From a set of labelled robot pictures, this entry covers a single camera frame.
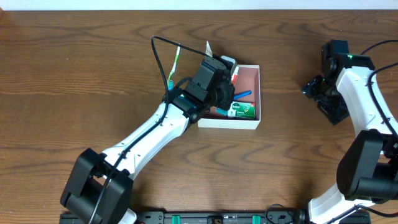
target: blue pen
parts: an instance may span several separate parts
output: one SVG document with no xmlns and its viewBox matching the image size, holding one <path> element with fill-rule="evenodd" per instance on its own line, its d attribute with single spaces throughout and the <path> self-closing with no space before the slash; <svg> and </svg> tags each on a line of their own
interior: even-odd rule
<svg viewBox="0 0 398 224">
<path fill-rule="evenodd" d="M 242 97 L 244 97 L 244 96 L 248 96 L 248 95 L 250 95 L 250 94 L 251 94 L 251 90 L 244 91 L 243 93 L 238 93 L 238 94 L 236 94 L 236 95 L 234 96 L 234 100 L 237 100 L 237 99 L 242 98 Z"/>
</svg>

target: green package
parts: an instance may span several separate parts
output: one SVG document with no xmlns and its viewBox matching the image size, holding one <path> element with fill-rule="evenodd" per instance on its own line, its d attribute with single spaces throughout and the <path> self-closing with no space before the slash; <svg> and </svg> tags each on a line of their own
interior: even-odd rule
<svg viewBox="0 0 398 224">
<path fill-rule="evenodd" d="M 254 107 L 254 103 L 233 101 L 228 110 L 228 117 L 254 119 L 255 111 L 256 108 Z"/>
</svg>

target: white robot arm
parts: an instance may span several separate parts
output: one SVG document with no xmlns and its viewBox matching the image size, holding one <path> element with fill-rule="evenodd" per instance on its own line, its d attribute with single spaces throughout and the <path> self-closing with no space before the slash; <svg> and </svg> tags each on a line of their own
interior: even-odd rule
<svg viewBox="0 0 398 224">
<path fill-rule="evenodd" d="M 167 92 L 164 100 L 169 103 L 161 103 L 155 114 L 126 139 L 101 154 L 92 149 L 83 152 L 60 203 L 84 222 L 133 224 L 137 216 L 128 206 L 134 179 L 167 143 L 196 123 L 210 107 L 229 109 L 234 97 L 231 73 L 235 66 L 235 59 L 206 56 L 193 78 L 183 79 Z M 181 89 L 185 81 L 187 86 Z M 104 186 L 94 176 L 106 178 Z"/>
<path fill-rule="evenodd" d="M 386 194 L 377 193 L 377 191 L 383 191 L 383 187 L 394 188 L 393 185 L 397 184 L 393 177 L 382 178 L 375 174 L 377 173 L 375 171 L 382 170 L 381 167 L 386 168 L 382 170 L 384 172 L 388 169 L 393 169 L 384 164 L 377 164 L 380 152 L 382 152 L 381 154 L 387 154 L 389 153 L 387 152 L 389 148 L 383 147 L 382 142 L 379 142 L 379 147 L 361 146 L 361 144 L 376 142 L 373 141 L 373 135 L 375 135 L 376 138 L 384 135 L 384 140 L 388 138 L 394 139 L 392 131 L 384 122 L 369 92 L 368 81 L 370 78 L 374 96 L 382 112 L 388 119 L 389 124 L 395 130 L 398 129 L 398 124 L 381 95 L 376 82 L 376 76 L 371 76 L 374 72 L 374 66 L 369 57 L 349 54 L 347 43 L 340 40 L 332 40 L 330 43 L 327 43 L 323 46 L 322 51 L 324 60 L 323 72 L 326 77 L 316 77 L 313 82 L 304 86 L 302 91 L 304 93 L 308 91 L 315 93 L 312 97 L 319 102 L 318 107 L 332 122 L 336 120 L 340 121 L 341 118 L 344 119 L 347 113 L 349 113 L 354 125 L 355 136 L 357 137 L 356 142 L 353 143 L 349 152 L 347 152 L 345 158 L 339 164 L 337 176 L 338 183 L 333 185 L 333 187 L 327 190 L 322 196 L 312 199 L 308 204 L 308 214 L 311 222 L 329 224 L 338 223 L 345 216 L 355 212 L 355 210 L 352 210 L 355 205 L 370 207 L 375 203 L 384 203 L 396 197 L 396 189 Z M 321 93 L 320 82 L 325 80 L 331 88 Z M 319 88 L 318 90 L 309 90 L 309 86 L 317 86 Z M 328 101 L 327 99 L 330 98 L 335 98 L 334 100 L 336 100 L 337 103 L 334 105 L 325 103 L 326 101 L 329 103 L 331 100 Z M 363 132 L 364 130 L 374 130 L 374 133 L 370 132 L 367 138 L 362 138 L 365 133 Z M 366 168 L 370 171 L 368 173 L 362 172 L 363 170 L 361 169 L 363 168 L 361 165 L 366 165 Z M 366 179 L 372 179 L 373 182 L 366 183 Z M 383 181 L 387 182 L 385 186 L 380 184 Z"/>
</svg>

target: wooden table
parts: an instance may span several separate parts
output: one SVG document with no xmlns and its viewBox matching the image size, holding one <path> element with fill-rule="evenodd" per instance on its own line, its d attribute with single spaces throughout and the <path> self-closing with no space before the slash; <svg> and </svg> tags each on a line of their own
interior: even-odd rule
<svg viewBox="0 0 398 224">
<path fill-rule="evenodd" d="M 320 73 L 320 47 L 352 53 L 398 36 L 396 11 L 3 12 L 0 23 L 0 223 L 57 223 L 78 155 L 101 152 L 138 128 L 164 94 L 150 37 L 260 65 L 262 121 L 255 131 L 193 125 L 145 166 L 131 206 L 168 211 L 304 207 L 335 183 L 354 140 L 350 119 L 332 126 L 300 87 Z M 175 47 L 157 42 L 165 70 Z M 398 45 L 369 52 L 376 67 Z M 182 51 L 176 80 L 202 57 Z M 398 116 L 398 68 L 377 76 Z M 375 206 L 398 210 L 397 202 Z M 373 216 L 374 223 L 398 219 Z"/>
</svg>

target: white box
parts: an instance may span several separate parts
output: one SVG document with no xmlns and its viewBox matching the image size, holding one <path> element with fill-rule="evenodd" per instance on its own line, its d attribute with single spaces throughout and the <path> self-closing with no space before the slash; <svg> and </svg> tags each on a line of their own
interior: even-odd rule
<svg viewBox="0 0 398 224">
<path fill-rule="evenodd" d="M 256 114 L 254 120 L 231 119 L 222 115 L 206 114 L 198 121 L 199 128 L 256 129 L 259 125 L 261 121 L 260 66 L 237 66 L 239 67 L 239 72 L 235 83 L 235 93 L 248 90 L 248 85 L 251 85 L 251 89 L 254 89 L 251 95 L 237 99 L 237 101 L 255 103 Z"/>
</svg>

